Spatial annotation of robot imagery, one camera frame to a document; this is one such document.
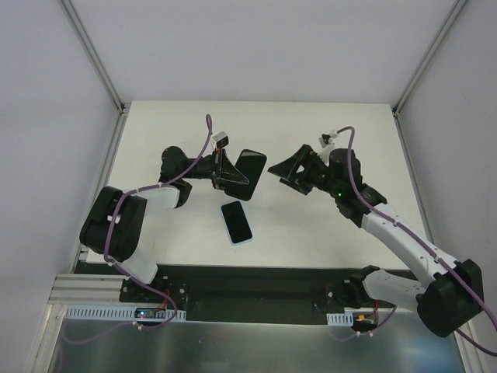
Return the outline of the black phone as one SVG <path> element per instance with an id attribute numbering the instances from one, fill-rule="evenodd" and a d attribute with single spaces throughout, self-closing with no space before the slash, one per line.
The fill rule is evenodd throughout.
<path id="1" fill-rule="evenodd" d="M 248 179 L 248 184 L 233 184 L 224 189 L 224 193 L 243 201 L 249 201 L 256 189 L 260 176 L 266 165 L 267 156 L 251 149 L 243 149 L 235 167 Z"/>

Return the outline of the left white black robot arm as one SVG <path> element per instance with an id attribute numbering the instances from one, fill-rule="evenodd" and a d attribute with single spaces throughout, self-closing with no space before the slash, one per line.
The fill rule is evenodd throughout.
<path id="1" fill-rule="evenodd" d="M 165 285 L 158 279 L 158 264 L 141 248 L 144 219 L 182 207 L 193 188 L 188 179 L 209 180 L 215 190 L 249 184 L 248 177 L 230 162 L 223 148 L 191 159 L 181 148 L 171 146 L 162 153 L 156 184 L 128 192 L 103 187 L 80 231 L 83 246 L 139 280 L 137 293 L 146 302 L 158 301 Z"/>

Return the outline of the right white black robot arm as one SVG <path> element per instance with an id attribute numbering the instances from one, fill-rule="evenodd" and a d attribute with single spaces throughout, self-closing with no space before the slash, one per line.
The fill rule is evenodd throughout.
<path id="1" fill-rule="evenodd" d="M 324 161 L 310 145 L 302 145 L 268 171 L 304 195 L 313 189 L 329 194 L 345 218 L 382 242 L 414 275 L 409 280 L 369 265 L 335 290 L 339 304 L 355 309 L 374 300 L 398 305 L 416 312 L 440 337 L 482 312 L 480 267 L 453 258 L 403 225 L 387 199 L 363 181 L 354 151 L 337 148 Z"/>

